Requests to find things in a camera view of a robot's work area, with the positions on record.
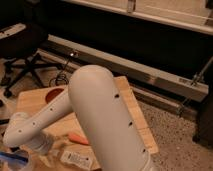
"office chair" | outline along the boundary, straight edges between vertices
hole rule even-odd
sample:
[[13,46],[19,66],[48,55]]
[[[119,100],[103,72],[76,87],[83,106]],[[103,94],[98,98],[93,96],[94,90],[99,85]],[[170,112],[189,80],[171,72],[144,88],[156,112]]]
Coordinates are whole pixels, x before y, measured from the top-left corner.
[[[18,25],[20,27],[23,26],[24,29],[11,35],[9,35],[8,32],[8,34],[6,33],[7,37],[5,38],[1,39],[0,37],[0,56],[7,60],[4,63],[5,76],[1,81],[1,86],[6,86],[4,91],[4,96],[6,97],[12,95],[10,88],[27,73],[31,73],[39,87],[44,87],[35,70],[47,67],[57,67],[58,69],[61,69],[60,64],[47,63],[38,53],[36,53],[39,45],[47,40],[47,32],[34,23]],[[24,64],[15,64],[19,61],[24,61]],[[10,81],[8,75],[12,73],[13,68],[21,69],[21,71],[12,81]]]
[[[6,62],[5,75],[1,80],[1,86],[6,86],[4,96],[10,97],[10,88],[15,85],[27,73],[39,87],[44,87],[36,69],[57,67],[59,63],[48,63],[36,53],[41,43],[47,40],[48,33],[39,25],[27,18],[22,0],[3,0],[0,5],[0,58]],[[11,80],[9,76],[13,69],[19,69],[20,73]]]

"chair base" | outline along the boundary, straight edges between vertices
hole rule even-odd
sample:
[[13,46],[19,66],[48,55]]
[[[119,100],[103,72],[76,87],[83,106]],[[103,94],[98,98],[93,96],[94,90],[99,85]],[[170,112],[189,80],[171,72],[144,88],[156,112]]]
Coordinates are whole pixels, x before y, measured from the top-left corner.
[[[44,61],[41,56],[37,53],[32,60],[24,59],[25,64],[13,64],[16,60],[9,61],[5,63],[5,76],[2,79],[1,85],[6,85],[4,96],[10,97],[12,96],[12,92],[10,88],[15,85],[22,77],[24,77],[27,73],[31,73],[33,80],[40,88],[44,88],[44,84],[36,73],[36,69],[48,68],[48,67],[56,67],[57,69],[61,69],[62,65],[59,63],[47,63]],[[12,72],[12,68],[21,69],[21,72],[10,81],[10,78],[7,76],[8,73]]]

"black cabinet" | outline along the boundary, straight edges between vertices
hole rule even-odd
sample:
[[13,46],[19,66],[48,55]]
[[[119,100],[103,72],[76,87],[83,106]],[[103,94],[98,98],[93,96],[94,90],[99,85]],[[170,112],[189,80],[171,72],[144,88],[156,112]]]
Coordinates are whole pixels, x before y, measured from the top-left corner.
[[199,112],[195,141],[204,140],[213,146],[213,91],[205,99]]

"black office chair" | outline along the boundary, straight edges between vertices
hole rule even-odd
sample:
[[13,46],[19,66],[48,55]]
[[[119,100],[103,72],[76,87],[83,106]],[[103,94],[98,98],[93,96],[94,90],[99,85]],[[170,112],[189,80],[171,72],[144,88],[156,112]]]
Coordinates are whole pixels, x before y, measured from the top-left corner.
[[[17,10],[19,5],[18,2],[19,1],[14,0],[11,2],[12,4],[16,5],[15,7],[12,6],[14,8],[13,10]],[[1,8],[2,10],[8,10],[8,8],[10,8],[8,0],[5,0],[3,4],[1,3],[0,10]],[[10,11],[7,11],[6,13],[3,12],[3,14],[1,14],[2,10],[0,11],[0,15],[10,14]],[[17,24],[19,22],[20,20],[15,20],[9,23]],[[21,23],[25,24],[26,26],[24,30],[0,39],[0,57],[6,59],[6,62],[4,63],[5,76],[1,81],[1,85],[6,86],[4,91],[4,96],[6,97],[10,97],[12,95],[10,88],[27,73],[31,73],[39,87],[44,87],[35,70],[47,67],[57,67],[58,69],[62,68],[61,64],[47,63],[47,61],[42,59],[38,53],[36,54],[37,48],[40,46],[40,44],[47,40],[47,32],[35,23],[26,23],[24,21],[21,21]],[[8,29],[8,27],[6,29],[0,29],[0,32],[5,33]],[[10,81],[10,77],[8,75],[12,73],[13,68],[20,69],[21,71],[13,80]]]

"small white object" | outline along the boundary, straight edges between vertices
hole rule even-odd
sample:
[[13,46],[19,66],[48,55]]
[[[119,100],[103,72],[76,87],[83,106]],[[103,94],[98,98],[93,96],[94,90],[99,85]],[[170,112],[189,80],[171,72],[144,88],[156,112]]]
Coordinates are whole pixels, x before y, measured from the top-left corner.
[[63,163],[74,164],[85,170],[91,170],[93,163],[93,159],[91,157],[67,150],[63,152],[60,160]]
[[26,28],[25,24],[18,23],[13,26],[10,26],[4,30],[0,30],[0,39],[4,39],[4,38],[10,37],[14,34],[17,34],[21,31],[23,31],[25,28]]

